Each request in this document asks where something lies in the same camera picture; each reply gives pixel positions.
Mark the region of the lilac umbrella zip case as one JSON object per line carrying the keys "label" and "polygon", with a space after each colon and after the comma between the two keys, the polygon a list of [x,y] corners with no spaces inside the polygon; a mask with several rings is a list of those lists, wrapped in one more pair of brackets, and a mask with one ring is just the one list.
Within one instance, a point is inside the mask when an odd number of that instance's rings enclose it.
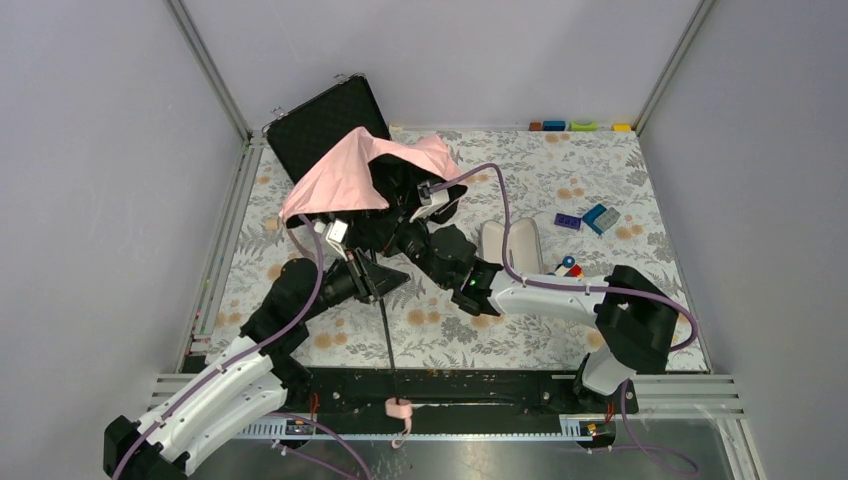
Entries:
{"label": "lilac umbrella zip case", "polygon": [[[480,256],[490,263],[503,263],[502,247],[505,227],[488,220],[480,229]],[[510,225],[506,258],[510,267],[519,273],[543,273],[539,231],[532,218],[520,218]]]}

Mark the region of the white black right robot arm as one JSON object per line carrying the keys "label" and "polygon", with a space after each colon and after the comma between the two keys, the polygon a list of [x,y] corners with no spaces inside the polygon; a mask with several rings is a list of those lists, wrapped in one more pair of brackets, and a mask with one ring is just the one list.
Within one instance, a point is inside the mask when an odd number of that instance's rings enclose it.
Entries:
{"label": "white black right robot arm", "polygon": [[681,305],[632,267],[600,277],[526,272],[511,264],[507,234],[500,261],[488,262],[456,226],[429,231],[421,221],[400,224],[391,246],[470,315],[535,315],[596,329],[604,343],[581,365],[584,390],[609,396],[636,374],[662,374],[676,348]]}

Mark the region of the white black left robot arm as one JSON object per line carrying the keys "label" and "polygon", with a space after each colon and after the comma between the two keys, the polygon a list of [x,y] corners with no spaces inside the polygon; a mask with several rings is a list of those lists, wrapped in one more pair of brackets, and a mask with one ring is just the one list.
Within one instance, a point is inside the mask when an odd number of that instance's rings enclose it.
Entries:
{"label": "white black left robot arm", "polygon": [[309,335],[307,321],[348,300],[373,303],[409,279],[360,251],[328,268],[321,260],[288,261],[214,362],[138,420],[119,416],[108,425],[104,472],[112,479],[186,479],[253,421],[312,401],[313,375],[292,356]]}

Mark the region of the pink folding umbrella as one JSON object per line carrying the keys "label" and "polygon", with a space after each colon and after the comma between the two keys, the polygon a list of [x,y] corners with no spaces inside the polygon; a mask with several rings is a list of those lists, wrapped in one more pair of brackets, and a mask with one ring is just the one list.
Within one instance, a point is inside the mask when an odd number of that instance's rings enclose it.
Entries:
{"label": "pink folding umbrella", "polygon": [[[387,256],[396,225],[409,221],[420,205],[417,185],[429,181],[434,191],[449,189],[452,195],[462,196],[467,188],[460,175],[447,146],[436,135],[407,146],[358,127],[295,183],[283,202],[280,219],[289,228],[343,220],[349,225],[347,251],[365,249]],[[304,320],[350,299],[334,282],[338,261],[328,271],[314,268],[321,283],[306,300]]]}

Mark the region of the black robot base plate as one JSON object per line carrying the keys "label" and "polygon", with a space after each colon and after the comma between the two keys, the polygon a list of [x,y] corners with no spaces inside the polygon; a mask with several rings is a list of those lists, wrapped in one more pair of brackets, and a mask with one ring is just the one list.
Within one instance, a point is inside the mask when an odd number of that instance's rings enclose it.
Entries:
{"label": "black robot base plate", "polygon": [[571,371],[309,368],[282,355],[272,361],[289,391],[283,411],[314,411],[339,434],[400,432],[402,421],[385,412],[394,395],[412,403],[418,435],[552,433],[561,415],[604,418],[639,410],[633,386],[610,396],[577,390]]}

